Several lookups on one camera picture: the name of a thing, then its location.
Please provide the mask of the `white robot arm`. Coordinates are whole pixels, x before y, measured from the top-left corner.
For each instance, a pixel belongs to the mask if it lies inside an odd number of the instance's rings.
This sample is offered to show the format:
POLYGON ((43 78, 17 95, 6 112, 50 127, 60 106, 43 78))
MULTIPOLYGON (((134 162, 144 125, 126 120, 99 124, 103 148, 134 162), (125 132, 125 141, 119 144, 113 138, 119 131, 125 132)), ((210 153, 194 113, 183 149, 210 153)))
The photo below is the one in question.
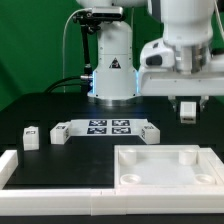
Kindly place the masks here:
POLYGON ((162 25, 145 40, 138 85, 143 96, 224 95, 224 53, 212 49, 212 21, 221 24, 224 0, 128 0, 145 4, 162 25))

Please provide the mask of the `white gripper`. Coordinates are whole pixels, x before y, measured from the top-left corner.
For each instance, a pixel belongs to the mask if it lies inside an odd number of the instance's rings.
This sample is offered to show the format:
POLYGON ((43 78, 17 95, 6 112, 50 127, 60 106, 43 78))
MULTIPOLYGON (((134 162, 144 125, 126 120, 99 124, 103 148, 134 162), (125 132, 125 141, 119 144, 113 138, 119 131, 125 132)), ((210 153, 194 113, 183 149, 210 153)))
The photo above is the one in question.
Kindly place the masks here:
POLYGON ((138 89, 142 96, 168 96, 174 112, 176 96, 201 96, 200 110, 204 110, 209 96, 224 95, 224 68, 207 67, 185 75, 165 69, 139 69, 138 89))

